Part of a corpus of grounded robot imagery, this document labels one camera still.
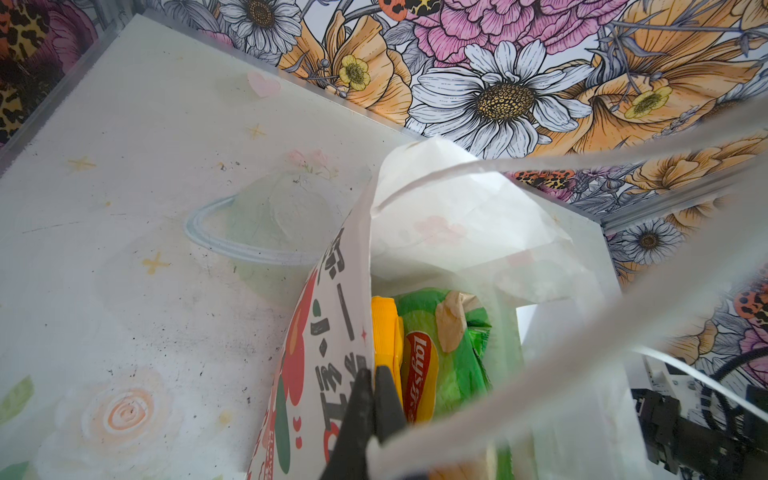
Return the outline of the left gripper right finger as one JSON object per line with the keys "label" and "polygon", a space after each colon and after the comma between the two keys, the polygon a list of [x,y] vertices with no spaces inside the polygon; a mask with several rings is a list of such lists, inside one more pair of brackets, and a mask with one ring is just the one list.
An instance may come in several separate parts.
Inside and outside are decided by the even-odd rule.
{"label": "left gripper right finger", "polygon": [[374,375],[374,477],[376,479],[427,480],[426,471],[399,470],[400,459],[387,459],[383,455],[385,443],[407,427],[396,383],[389,367],[378,366]]}

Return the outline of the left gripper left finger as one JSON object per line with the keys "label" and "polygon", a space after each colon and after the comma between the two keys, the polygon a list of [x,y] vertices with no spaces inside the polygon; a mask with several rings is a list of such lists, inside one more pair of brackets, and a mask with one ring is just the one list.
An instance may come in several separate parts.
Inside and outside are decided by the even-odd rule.
{"label": "left gripper left finger", "polygon": [[366,448],[375,435],[374,410],[371,371],[362,369],[355,378],[339,436],[321,480],[368,478]]}

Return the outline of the yellow mango snack bag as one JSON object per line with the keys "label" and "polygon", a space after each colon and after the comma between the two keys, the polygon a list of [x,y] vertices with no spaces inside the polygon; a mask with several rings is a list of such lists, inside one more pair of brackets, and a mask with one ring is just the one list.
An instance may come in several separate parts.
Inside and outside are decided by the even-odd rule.
{"label": "yellow mango snack bag", "polygon": [[371,301],[374,364],[389,368],[395,389],[403,404],[401,368],[403,361],[403,320],[392,298],[375,296]]}

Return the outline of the green Lays chips bag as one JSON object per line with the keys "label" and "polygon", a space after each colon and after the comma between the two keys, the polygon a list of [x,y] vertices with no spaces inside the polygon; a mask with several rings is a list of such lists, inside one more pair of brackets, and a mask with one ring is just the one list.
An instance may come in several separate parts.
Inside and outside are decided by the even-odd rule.
{"label": "green Lays chips bag", "polygon": [[408,423],[448,417],[489,392],[483,360],[492,324],[475,295],[425,288],[397,296],[395,304],[404,328],[400,378]]}

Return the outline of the white paper gift bag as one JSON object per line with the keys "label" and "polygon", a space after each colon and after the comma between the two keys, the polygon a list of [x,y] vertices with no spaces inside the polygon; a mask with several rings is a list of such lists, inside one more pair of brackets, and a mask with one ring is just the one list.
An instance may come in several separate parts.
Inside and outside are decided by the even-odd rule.
{"label": "white paper gift bag", "polygon": [[576,316],[544,321],[543,349],[519,367],[491,345],[492,390],[454,414],[408,426],[385,443],[404,472],[430,471],[532,439],[553,458],[539,467],[595,468],[603,479],[646,479],[630,422],[621,360],[672,332],[721,283],[767,257],[764,161],[725,210],[667,264],[611,301],[570,235],[507,178],[526,159],[478,160],[441,138],[395,149],[311,271],[284,344],[269,414],[248,475],[317,479],[334,450],[354,380],[373,372],[370,301],[376,292],[455,283],[496,322],[523,301],[569,296]]}

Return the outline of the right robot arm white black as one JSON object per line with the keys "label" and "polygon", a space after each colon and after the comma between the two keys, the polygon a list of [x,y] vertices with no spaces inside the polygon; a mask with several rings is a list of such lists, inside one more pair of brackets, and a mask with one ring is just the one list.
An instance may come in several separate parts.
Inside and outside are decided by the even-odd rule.
{"label": "right robot arm white black", "polygon": [[701,479],[765,479],[767,477],[767,391],[748,386],[740,397],[721,381],[737,369],[767,356],[751,350],[707,376],[662,352],[641,354],[683,372],[701,384],[703,425],[681,415],[681,402],[650,389],[634,389],[632,398],[648,459],[672,474],[688,469]]}

